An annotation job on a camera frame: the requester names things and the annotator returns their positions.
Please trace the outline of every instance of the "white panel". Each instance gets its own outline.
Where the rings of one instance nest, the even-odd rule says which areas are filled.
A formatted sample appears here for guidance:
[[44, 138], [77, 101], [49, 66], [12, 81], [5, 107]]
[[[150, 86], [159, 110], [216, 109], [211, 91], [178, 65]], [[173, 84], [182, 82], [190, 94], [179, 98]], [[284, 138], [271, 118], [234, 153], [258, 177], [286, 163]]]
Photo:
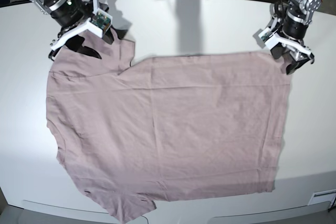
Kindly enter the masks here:
[[215, 217], [208, 221], [208, 224], [253, 224], [276, 220], [289, 219], [303, 215], [314, 214], [327, 210], [328, 203], [316, 204], [314, 206], [305, 206], [282, 211], [263, 212], [254, 215]]
[[327, 191], [318, 191], [316, 193], [313, 193], [308, 205], [313, 205], [313, 204], [318, 204], [321, 202], [328, 201], [330, 203], [329, 207], [332, 207], [332, 204], [335, 201], [335, 197], [336, 197], [336, 189], [327, 190]]
[[[129, 28], [127, 38], [136, 41], [134, 63], [259, 50], [253, 35], [270, 20], [269, 4], [245, 0], [107, 1], [115, 27]], [[55, 159], [56, 142], [46, 128], [47, 56], [60, 27], [33, 4], [0, 8], [0, 27], [0, 186], [8, 203], [106, 213], [76, 190]], [[301, 207], [313, 192], [334, 188], [335, 41], [336, 17], [316, 13], [305, 37], [316, 62], [293, 77], [274, 192], [157, 202], [146, 215], [150, 223], [204, 224], [213, 216]]]
[[[79, 220], [95, 221], [103, 223], [119, 223], [119, 221], [116, 218], [102, 212], [81, 211], [63, 207], [55, 207], [44, 204], [38, 204], [26, 200], [23, 200], [22, 205], [26, 210], [42, 212], [48, 215], [56, 215], [70, 219], [79, 219]], [[129, 224], [147, 224], [147, 220], [141, 217], [137, 218], [136, 220], [130, 221]]]

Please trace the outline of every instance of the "white table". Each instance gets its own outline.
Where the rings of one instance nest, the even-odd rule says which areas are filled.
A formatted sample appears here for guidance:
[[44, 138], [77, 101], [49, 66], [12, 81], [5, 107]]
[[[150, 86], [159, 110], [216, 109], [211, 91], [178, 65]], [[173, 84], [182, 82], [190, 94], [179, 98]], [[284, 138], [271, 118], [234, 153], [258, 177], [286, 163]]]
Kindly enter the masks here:
[[[135, 60], [149, 56], [259, 50], [253, 38], [269, 4], [245, 0], [107, 0], [115, 28], [129, 28]], [[117, 223], [78, 192], [55, 159], [46, 128], [49, 44], [60, 27], [33, 4], [0, 9], [0, 186], [10, 205]], [[307, 205], [336, 188], [336, 17], [316, 13], [305, 37], [316, 56], [292, 80], [276, 190], [226, 198], [157, 202], [150, 223], [203, 224], [211, 217]], [[133, 223], [146, 223], [142, 217]]]

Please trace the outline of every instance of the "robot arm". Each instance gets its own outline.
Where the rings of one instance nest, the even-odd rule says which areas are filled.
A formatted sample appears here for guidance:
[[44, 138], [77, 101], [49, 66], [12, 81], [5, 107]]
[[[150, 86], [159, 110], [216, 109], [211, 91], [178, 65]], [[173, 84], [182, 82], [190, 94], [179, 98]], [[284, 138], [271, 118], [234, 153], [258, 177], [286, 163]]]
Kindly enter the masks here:
[[61, 31], [57, 40], [50, 44], [52, 59], [63, 46], [70, 50], [82, 54], [101, 58], [100, 55], [91, 48], [83, 47], [84, 38], [79, 34], [89, 30], [100, 38], [111, 44], [113, 36], [109, 28], [111, 27], [112, 17], [108, 14], [108, 6], [99, 3], [99, 0], [30, 0], [42, 13], [50, 15], [60, 26]]
[[275, 3], [272, 25], [258, 36], [275, 59], [289, 53], [292, 63], [287, 74], [294, 73], [306, 62], [314, 63], [314, 55], [303, 38], [312, 23], [314, 12], [323, 0], [280, 0]]

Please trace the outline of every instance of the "pink t-shirt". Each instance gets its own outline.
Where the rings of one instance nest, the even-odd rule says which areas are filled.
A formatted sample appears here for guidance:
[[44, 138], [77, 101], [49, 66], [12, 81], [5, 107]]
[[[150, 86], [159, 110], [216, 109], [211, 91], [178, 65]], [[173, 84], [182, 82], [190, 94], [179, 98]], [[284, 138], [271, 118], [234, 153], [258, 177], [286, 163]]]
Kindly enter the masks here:
[[48, 127], [77, 188], [122, 223], [154, 200], [272, 191], [290, 77], [262, 52], [157, 57], [84, 33], [102, 60], [61, 49]]

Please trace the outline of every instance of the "shirt sleeve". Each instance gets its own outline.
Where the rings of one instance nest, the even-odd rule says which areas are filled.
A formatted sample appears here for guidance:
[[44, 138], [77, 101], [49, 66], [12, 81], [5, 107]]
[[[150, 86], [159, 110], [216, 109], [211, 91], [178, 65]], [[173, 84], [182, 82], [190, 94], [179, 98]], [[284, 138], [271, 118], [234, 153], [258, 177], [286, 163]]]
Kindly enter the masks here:
[[123, 72], [130, 67], [130, 62], [134, 57], [135, 43], [129, 40], [120, 40], [116, 31], [112, 28], [111, 32], [114, 38], [111, 45], [89, 31], [85, 31], [80, 35], [85, 38], [82, 45], [97, 51], [101, 59], [62, 47], [50, 72], [75, 78]]
[[125, 224], [156, 209], [155, 203], [140, 195], [129, 195], [115, 190], [106, 190], [99, 179], [72, 178], [79, 191], [98, 203], [107, 212]]

